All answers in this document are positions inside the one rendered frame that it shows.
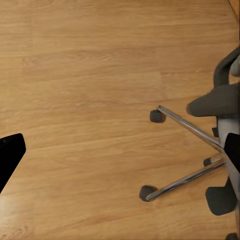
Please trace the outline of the swivel chair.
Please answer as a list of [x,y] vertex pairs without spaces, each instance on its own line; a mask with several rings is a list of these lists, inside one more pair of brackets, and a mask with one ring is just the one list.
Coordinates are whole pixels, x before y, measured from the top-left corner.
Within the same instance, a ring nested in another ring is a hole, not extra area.
[[216,149],[218,154],[204,160],[202,169],[156,192],[152,187],[144,185],[139,197],[145,202],[151,202],[219,167],[227,167],[229,177],[226,186],[208,187],[205,195],[209,208],[215,216],[219,217],[235,211],[238,236],[230,234],[225,240],[240,240],[240,173],[224,150],[229,133],[240,135],[240,82],[230,84],[229,73],[233,77],[240,77],[240,47],[218,64],[213,76],[213,90],[192,101],[186,107],[187,113],[192,116],[216,117],[217,127],[212,129],[215,138],[162,105],[151,111],[151,121],[160,123],[162,114],[165,114]]

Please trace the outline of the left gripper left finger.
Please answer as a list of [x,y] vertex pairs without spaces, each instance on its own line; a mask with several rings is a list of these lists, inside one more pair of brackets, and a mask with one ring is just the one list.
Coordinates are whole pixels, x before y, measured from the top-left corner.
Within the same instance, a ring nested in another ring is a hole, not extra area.
[[26,152],[22,133],[0,138],[0,193]]

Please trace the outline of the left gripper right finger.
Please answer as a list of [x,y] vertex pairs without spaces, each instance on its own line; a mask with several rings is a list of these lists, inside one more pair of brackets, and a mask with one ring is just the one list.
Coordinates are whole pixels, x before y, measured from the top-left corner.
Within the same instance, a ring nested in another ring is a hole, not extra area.
[[240,135],[229,133],[227,135],[224,151],[240,173]]

